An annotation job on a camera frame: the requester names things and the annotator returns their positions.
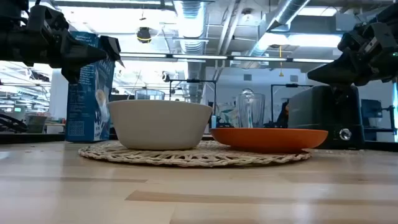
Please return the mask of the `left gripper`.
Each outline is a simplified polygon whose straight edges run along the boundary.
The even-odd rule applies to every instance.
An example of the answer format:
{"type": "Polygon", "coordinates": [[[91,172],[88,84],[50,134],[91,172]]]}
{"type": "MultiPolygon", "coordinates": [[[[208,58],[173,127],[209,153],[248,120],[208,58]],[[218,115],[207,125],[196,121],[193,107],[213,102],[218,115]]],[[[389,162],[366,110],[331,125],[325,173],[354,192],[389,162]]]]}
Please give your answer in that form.
{"type": "Polygon", "coordinates": [[[43,5],[30,9],[27,23],[28,50],[26,65],[48,64],[61,68],[69,83],[78,83],[80,69],[106,56],[124,67],[117,38],[101,35],[103,50],[68,37],[69,24],[63,13],[43,5]]]}

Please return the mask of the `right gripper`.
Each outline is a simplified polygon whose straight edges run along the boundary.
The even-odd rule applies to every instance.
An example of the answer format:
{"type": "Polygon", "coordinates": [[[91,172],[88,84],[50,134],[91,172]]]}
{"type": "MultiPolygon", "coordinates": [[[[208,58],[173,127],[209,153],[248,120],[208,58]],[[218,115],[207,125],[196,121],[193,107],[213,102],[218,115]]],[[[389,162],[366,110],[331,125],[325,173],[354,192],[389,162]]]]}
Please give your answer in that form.
{"type": "Polygon", "coordinates": [[[307,77],[328,85],[364,86],[398,76],[398,42],[385,23],[356,26],[343,34],[338,49],[342,54],[337,60],[311,70],[307,77]]]}

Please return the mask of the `blue cereal box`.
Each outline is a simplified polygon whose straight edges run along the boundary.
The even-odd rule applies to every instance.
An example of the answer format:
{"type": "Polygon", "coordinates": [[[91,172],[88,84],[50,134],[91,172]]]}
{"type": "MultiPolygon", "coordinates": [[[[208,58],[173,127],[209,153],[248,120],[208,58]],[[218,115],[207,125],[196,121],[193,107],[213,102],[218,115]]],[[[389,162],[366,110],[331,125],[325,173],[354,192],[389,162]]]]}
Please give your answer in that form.
{"type": "Polygon", "coordinates": [[[69,84],[65,140],[96,142],[109,139],[115,61],[109,57],[82,67],[77,84],[69,84]]]}

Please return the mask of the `black monitor on arm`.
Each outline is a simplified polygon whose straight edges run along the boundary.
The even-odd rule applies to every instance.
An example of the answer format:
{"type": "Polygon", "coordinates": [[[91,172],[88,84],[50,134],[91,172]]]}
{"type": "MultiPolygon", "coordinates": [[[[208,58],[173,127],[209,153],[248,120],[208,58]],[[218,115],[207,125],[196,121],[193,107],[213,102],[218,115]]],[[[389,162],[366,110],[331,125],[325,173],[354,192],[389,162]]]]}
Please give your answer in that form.
{"type": "Polygon", "coordinates": [[[361,100],[361,116],[362,123],[365,133],[388,133],[391,132],[393,134],[397,133],[397,128],[395,127],[395,119],[394,119],[394,109],[393,105],[388,106],[387,108],[383,108],[381,102],[378,100],[361,100]],[[390,128],[379,128],[377,126],[370,125],[370,118],[382,118],[382,112],[388,111],[390,117],[390,128]]]}

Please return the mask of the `black toaster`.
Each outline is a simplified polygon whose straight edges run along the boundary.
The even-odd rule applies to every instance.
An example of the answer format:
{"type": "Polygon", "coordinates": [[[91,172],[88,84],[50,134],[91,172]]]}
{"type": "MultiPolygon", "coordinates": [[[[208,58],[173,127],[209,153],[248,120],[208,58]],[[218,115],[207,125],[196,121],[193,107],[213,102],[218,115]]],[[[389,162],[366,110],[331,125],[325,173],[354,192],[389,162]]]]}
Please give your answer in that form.
{"type": "Polygon", "coordinates": [[[320,149],[361,149],[364,128],[358,88],[318,85],[289,99],[287,126],[328,131],[320,149]]]}

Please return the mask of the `clear drinking glass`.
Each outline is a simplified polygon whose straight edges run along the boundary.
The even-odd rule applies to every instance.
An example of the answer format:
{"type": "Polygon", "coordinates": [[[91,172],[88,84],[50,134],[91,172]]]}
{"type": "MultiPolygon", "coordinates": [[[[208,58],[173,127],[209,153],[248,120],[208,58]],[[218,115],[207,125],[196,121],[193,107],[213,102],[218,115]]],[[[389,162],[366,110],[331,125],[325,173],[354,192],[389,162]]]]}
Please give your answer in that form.
{"type": "Polygon", "coordinates": [[[134,93],[136,100],[164,100],[165,93],[160,90],[140,89],[134,93]]]}

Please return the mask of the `person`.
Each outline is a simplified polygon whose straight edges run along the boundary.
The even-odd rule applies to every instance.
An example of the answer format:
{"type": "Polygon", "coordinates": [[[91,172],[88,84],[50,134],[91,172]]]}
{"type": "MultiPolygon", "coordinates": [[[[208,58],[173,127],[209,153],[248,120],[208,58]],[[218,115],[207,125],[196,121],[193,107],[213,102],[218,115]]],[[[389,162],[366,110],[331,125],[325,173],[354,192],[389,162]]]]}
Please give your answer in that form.
{"type": "Polygon", "coordinates": [[[280,114],[278,115],[276,127],[287,128],[289,120],[289,101],[287,100],[282,104],[280,114]]]}

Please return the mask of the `green bin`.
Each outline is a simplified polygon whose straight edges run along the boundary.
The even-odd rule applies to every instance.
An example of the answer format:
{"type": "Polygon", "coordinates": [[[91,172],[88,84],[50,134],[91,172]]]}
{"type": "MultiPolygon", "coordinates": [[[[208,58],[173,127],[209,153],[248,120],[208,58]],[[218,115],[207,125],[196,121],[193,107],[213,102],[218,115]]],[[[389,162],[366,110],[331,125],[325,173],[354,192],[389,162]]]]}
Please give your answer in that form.
{"type": "Polygon", "coordinates": [[[47,120],[46,116],[28,115],[26,119],[27,133],[41,134],[47,120]]]}

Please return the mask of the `clear plastic water bottle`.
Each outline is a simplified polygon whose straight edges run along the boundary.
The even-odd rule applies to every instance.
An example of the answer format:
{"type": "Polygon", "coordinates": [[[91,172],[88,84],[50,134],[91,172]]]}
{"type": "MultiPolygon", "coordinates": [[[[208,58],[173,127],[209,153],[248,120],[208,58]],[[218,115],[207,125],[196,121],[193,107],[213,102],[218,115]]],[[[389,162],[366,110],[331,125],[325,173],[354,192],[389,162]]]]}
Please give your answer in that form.
{"type": "Polygon", "coordinates": [[[264,126],[265,95],[245,88],[236,97],[239,128],[262,128],[264,126]]]}

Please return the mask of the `pale ceramic bowl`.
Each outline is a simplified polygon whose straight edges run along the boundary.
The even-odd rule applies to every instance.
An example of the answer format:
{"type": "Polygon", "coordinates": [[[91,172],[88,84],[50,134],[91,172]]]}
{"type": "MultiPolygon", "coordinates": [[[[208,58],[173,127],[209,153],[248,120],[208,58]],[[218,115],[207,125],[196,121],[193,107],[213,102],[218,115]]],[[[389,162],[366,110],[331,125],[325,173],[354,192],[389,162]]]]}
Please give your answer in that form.
{"type": "Polygon", "coordinates": [[[167,100],[108,103],[119,142],[128,149],[180,150],[198,145],[212,107],[167,100]]]}

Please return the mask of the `teal patterned cloth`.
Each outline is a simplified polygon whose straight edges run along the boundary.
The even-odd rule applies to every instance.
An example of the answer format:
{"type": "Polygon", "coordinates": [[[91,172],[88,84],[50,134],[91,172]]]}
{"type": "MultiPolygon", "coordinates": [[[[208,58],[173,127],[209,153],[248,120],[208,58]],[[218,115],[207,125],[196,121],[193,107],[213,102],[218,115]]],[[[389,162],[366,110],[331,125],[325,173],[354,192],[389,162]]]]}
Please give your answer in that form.
{"type": "Polygon", "coordinates": [[[238,112],[232,102],[216,105],[217,127],[238,128],[238,112]]]}

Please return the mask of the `long ceiling light strip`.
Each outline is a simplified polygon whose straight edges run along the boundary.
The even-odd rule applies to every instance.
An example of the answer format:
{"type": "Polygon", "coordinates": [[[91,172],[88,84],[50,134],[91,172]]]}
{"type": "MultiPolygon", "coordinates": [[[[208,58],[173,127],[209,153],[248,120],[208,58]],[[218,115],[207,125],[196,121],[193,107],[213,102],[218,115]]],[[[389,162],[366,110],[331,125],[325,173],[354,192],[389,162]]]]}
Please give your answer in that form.
{"type": "Polygon", "coordinates": [[[288,62],[288,63],[330,63],[332,59],[317,58],[282,58],[282,57],[252,57],[234,55],[192,55],[192,54],[150,54],[150,53],[120,53],[123,58],[172,58],[194,60],[239,60],[257,62],[288,62]]]}

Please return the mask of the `round woven placemat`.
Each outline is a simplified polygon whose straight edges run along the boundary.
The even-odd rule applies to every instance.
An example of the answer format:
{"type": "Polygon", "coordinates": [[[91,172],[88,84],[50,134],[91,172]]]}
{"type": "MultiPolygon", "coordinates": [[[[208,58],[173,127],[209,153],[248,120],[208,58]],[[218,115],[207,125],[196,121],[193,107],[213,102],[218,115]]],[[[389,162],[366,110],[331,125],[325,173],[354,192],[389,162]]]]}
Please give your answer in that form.
{"type": "Polygon", "coordinates": [[[293,154],[233,151],[216,141],[201,141],[186,150],[166,151],[128,149],[118,141],[107,141],[82,147],[78,154],[88,159],[113,163],[204,168],[271,166],[306,161],[312,156],[307,151],[293,154]]]}

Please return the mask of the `black metal stand frame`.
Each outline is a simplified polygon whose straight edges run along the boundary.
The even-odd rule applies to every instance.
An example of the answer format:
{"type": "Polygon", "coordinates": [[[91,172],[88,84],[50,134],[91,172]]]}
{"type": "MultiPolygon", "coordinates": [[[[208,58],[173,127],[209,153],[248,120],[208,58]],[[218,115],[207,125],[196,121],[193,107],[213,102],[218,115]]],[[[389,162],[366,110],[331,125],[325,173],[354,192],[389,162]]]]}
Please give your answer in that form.
{"type": "Polygon", "coordinates": [[[169,83],[169,99],[171,100],[171,97],[173,95],[172,93],[172,82],[186,82],[186,83],[212,83],[214,85],[214,100],[213,100],[213,114],[216,116],[216,103],[217,103],[217,91],[216,91],[216,80],[201,80],[201,79],[195,79],[195,78],[190,78],[190,79],[170,79],[168,81],[169,83]]]}
{"type": "Polygon", "coordinates": [[[271,121],[274,122],[274,91],[273,88],[275,86],[282,86],[285,88],[298,88],[298,87],[306,87],[311,88],[313,85],[299,85],[296,83],[287,83],[287,84],[271,84],[271,121]]]}

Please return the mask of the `silver ventilation duct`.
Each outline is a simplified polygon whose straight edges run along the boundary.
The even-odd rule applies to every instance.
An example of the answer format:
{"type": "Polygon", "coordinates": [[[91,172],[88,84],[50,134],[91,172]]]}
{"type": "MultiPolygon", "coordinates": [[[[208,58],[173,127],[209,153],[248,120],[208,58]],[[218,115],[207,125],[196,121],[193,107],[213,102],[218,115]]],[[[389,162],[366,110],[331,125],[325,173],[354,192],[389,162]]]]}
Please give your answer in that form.
{"type": "MultiPolygon", "coordinates": [[[[203,55],[205,42],[206,3],[193,0],[173,0],[178,18],[178,34],[182,54],[203,55]]],[[[200,62],[187,62],[186,79],[204,80],[200,62]]],[[[200,103],[204,83],[188,84],[188,99],[192,103],[200,103]]]]}
{"type": "Polygon", "coordinates": [[[277,7],[265,14],[258,27],[258,40],[246,56],[260,57],[271,48],[288,44],[284,32],[290,30],[291,22],[311,0],[279,0],[277,7]]]}

